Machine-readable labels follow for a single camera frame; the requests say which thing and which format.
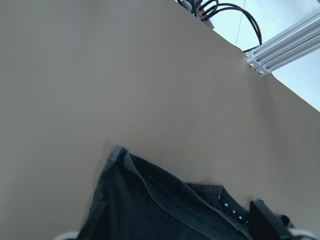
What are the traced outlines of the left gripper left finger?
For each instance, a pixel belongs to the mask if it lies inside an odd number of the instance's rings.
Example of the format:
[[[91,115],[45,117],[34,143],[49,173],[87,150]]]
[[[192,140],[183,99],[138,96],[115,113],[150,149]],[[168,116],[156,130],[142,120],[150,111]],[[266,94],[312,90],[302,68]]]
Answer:
[[[91,209],[78,236],[78,240],[108,239],[108,202],[97,202]]]

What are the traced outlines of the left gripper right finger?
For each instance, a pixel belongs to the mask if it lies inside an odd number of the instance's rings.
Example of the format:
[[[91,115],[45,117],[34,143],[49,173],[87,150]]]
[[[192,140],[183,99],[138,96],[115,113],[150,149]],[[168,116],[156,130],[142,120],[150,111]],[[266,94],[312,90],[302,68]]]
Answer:
[[[253,240],[292,240],[293,235],[262,200],[249,206],[249,233]]]

